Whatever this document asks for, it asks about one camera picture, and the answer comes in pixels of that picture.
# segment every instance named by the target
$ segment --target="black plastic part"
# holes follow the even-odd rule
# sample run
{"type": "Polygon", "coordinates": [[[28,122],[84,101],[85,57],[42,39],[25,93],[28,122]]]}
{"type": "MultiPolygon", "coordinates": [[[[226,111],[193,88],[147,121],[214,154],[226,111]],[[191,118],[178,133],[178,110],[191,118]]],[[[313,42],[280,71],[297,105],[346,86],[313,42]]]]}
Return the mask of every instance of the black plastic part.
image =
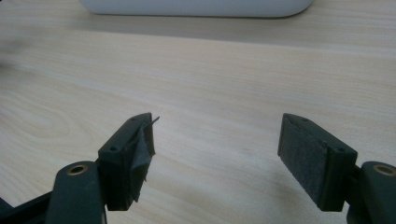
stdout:
{"type": "Polygon", "coordinates": [[[346,215],[347,224],[373,224],[370,218],[369,212],[364,207],[363,209],[358,209],[354,206],[350,206],[346,215]]]}
{"type": "Polygon", "coordinates": [[[311,120],[284,114],[277,154],[320,210],[342,210],[354,149],[311,120]]]}
{"type": "Polygon", "coordinates": [[[367,161],[361,167],[362,196],[374,224],[396,223],[396,168],[367,161]]]}
{"type": "Polygon", "coordinates": [[[8,210],[12,209],[12,206],[0,198],[0,215],[8,210]]]}
{"type": "Polygon", "coordinates": [[[109,211],[126,211],[139,198],[155,154],[152,124],[150,113],[132,117],[99,150],[109,211]]]}
{"type": "Polygon", "coordinates": [[[50,204],[50,193],[46,193],[23,203],[15,208],[8,209],[0,214],[1,224],[39,224],[44,223],[48,206],[50,204]]]}
{"type": "Polygon", "coordinates": [[[106,223],[100,176],[95,162],[76,162],[58,172],[45,223],[106,223]]]}

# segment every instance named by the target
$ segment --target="white container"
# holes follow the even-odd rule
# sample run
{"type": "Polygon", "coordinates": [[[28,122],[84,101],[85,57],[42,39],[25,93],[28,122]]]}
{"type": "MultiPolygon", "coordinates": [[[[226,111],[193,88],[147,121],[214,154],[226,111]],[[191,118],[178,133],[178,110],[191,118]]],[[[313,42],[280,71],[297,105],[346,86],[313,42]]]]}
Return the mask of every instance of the white container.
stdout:
{"type": "Polygon", "coordinates": [[[79,0],[94,14],[210,17],[287,17],[313,0],[79,0]]]}

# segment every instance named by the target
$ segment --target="wood grain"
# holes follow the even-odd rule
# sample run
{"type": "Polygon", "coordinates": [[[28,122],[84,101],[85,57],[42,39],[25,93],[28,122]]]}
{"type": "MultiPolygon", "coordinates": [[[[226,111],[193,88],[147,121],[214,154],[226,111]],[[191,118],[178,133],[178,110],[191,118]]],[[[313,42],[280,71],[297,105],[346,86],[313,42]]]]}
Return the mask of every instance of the wood grain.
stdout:
{"type": "Polygon", "coordinates": [[[396,2],[316,0],[284,20],[119,17],[76,0],[0,3],[0,197],[51,190],[151,111],[139,203],[109,223],[346,223],[276,155],[285,112],[395,164],[396,2]]]}

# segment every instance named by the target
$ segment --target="brass insert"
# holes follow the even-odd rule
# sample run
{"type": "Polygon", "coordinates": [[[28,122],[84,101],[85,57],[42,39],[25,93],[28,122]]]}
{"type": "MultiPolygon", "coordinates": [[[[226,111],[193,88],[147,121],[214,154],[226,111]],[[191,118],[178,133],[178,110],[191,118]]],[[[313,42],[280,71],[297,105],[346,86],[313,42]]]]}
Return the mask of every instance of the brass insert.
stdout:
{"type": "Polygon", "coordinates": [[[88,170],[87,165],[75,165],[67,171],[68,175],[80,175],[88,170]]]}
{"type": "Polygon", "coordinates": [[[387,165],[375,165],[374,169],[381,175],[396,176],[396,169],[387,165]]]}

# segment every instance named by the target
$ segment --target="table surface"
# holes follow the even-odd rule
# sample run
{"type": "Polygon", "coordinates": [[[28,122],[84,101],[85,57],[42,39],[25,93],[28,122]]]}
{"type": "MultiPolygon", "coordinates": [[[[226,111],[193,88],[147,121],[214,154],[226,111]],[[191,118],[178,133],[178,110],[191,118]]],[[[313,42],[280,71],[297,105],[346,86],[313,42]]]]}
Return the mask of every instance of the table surface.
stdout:
{"type": "Polygon", "coordinates": [[[283,113],[396,160],[396,2],[315,0],[282,20],[97,16],[77,0],[0,3],[0,196],[52,189],[152,112],[139,203],[109,223],[346,223],[276,155],[283,113]]]}

